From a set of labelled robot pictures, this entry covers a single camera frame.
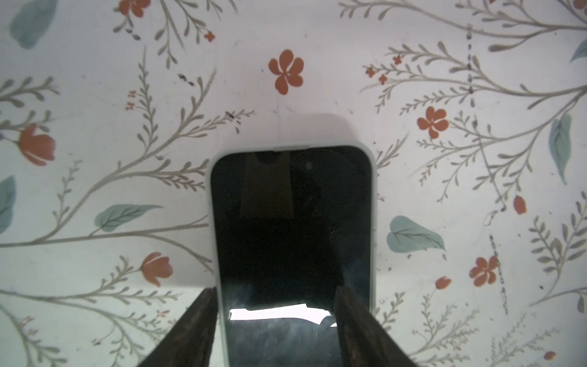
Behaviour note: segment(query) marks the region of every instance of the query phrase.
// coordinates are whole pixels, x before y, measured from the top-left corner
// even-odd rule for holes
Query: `orange flower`
[[[553,351],[546,352],[544,355],[544,359],[546,359],[547,361],[552,361],[554,357],[556,357],[556,353]]]
[[[526,201],[523,197],[516,196],[514,198],[514,209],[516,210],[516,213],[520,215],[526,213]]]
[[[275,81],[275,89],[282,95],[288,94],[288,84],[292,87],[299,87],[303,84],[303,79],[299,75],[303,70],[303,60],[295,58],[291,50],[285,50],[279,56],[279,65],[276,59],[269,61],[269,70],[275,75],[279,75]]]
[[[493,272],[493,270],[497,269],[497,265],[499,264],[497,257],[492,256],[489,259],[489,264],[487,264],[487,260],[483,257],[477,259],[477,266],[471,269],[469,272],[469,277],[476,278],[474,281],[475,287],[480,287],[487,282],[487,284],[493,284],[497,280],[497,276]]]
[[[37,166],[47,165],[44,160],[54,160],[53,152],[55,151],[55,141],[49,135],[33,136],[36,130],[36,124],[30,124],[21,132],[21,138],[18,141],[18,147],[22,155]]]
[[[208,31],[208,33],[206,33],[204,38],[206,38],[208,40],[208,42],[212,42],[214,40],[214,38],[216,38],[216,36],[214,35],[214,33],[212,33],[212,31]]]
[[[452,283],[452,280],[448,279],[447,277],[442,277],[439,278],[436,281],[436,289],[446,289],[450,284]]]
[[[160,286],[157,278],[169,278],[173,274],[173,268],[169,264],[169,258],[159,257],[160,252],[154,252],[143,260],[141,271],[147,282]]]
[[[587,7],[587,0],[575,0],[573,6],[575,9],[583,10]]]
[[[439,136],[438,131],[442,132],[448,129],[448,121],[444,120],[446,117],[446,111],[440,109],[438,111],[434,110],[434,107],[430,106],[426,110],[426,118],[423,119],[420,117],[418,119],[418,127],[420,130],[428,129],[428,134],[430,134],[431,139],[436,139]]]
[[[151,4],[151,0],[121,0],[118,8],[122,15],[128,15],[130,9],[136,17],[142,18],[143,9],[149,6],[149,4]]]

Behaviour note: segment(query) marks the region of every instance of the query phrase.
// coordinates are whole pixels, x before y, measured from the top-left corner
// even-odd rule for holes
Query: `black screen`
[[[230,154],[210,189],[230,366],[342,366],[336,287],[370,300],[368,157],[352,146]]]

